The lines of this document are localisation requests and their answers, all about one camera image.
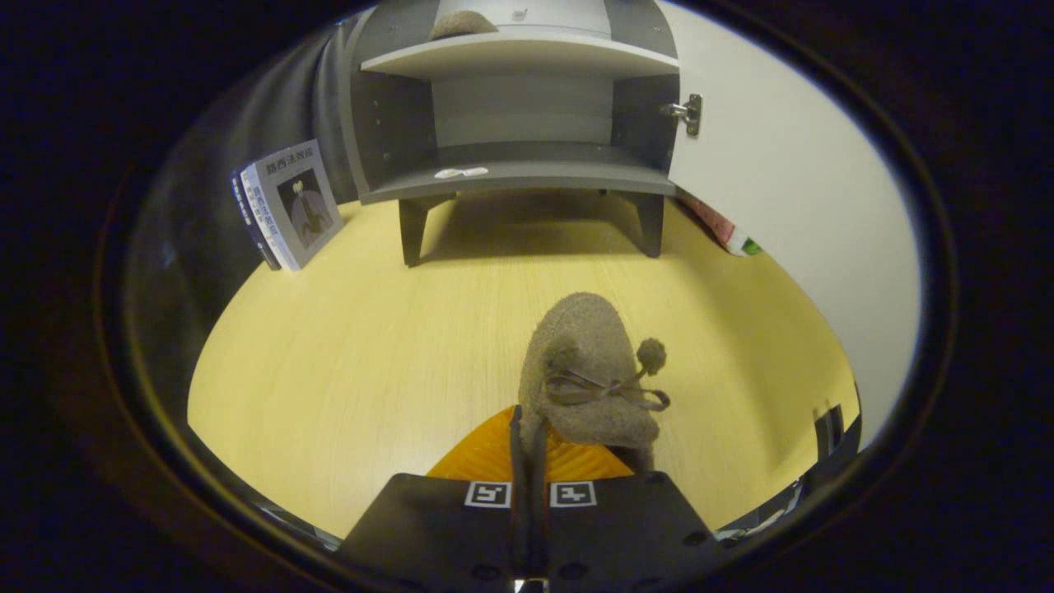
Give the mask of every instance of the white door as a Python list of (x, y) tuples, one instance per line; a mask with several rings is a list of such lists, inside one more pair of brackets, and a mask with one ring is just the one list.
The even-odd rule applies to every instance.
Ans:
[(660, 0), (681, 100), (669, 178), (741, 226), (808, 294), (848, 357), (866, 447), (900, 394), (920, 323), (918, 246), (891, 170), (822, 90), (775, 55)]

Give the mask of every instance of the shelf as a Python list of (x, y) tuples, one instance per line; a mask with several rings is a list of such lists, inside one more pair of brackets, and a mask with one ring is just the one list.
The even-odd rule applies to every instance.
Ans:
[[(443, 169), (486, 166), (488, 173), (437, 179)], [(626, 150), (582, 142), (486, 142), (436, 150), (413, 171), (359, 196), (363, 203), (494, 189), (567, 187), (674, 195), (666, 174)]]
[(430, 41), (364, 61), (365, 72), (437, 80), (497, 74), (588, 74), (614, 80), (677, 74), (676, 58), (583, 35), (505, 32)]

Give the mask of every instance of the book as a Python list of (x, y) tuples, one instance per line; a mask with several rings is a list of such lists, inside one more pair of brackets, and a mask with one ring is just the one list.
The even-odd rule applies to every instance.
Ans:
[(260, 234), (287, 270), (299, 270), (344, 226), (317, 140), (268, 155), (240, 174)]
[(264, 256), (264, 260), (267, 261), (268, 266), (272, 270), (280, 270), (281, 263), (275, 258), (274, 251), (271, 250), (271, 245), (264, 238), (259, 222), (256, 220), (256, 213), (246, 197), (246, 190), (241, 184), (240, 173), (231, 173), (231, 190), (234, 192), (235, 199), (238, 200), (238, 211), (241, 212), (241, 218), (246, 221), (246, 228), (249, 229), (250, 238), (253, 239), (256, 248), (259, 249), (260, 255)]

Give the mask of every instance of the wooden table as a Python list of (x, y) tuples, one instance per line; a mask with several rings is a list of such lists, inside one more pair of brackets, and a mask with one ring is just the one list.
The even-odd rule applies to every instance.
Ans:
[(815, 415), (858, 415), (834, 335), (768, 254), (725, 253), (666, 200), (663, 255), (633, 206), (592, 192), (506, 193), (432, 210), (427, 264), (403, 263), (397, 201), (340, 207), (346, 228), (299, 272), (257, 269), (198, 361), (189, 420), (265, 496), (343, 536), (397, 472), (426, 473), (515, 403), (534, 325), (600, 293), (630, 340), (666, 344), (646, 386), (657, 467), (716, 529), (817, 460)]

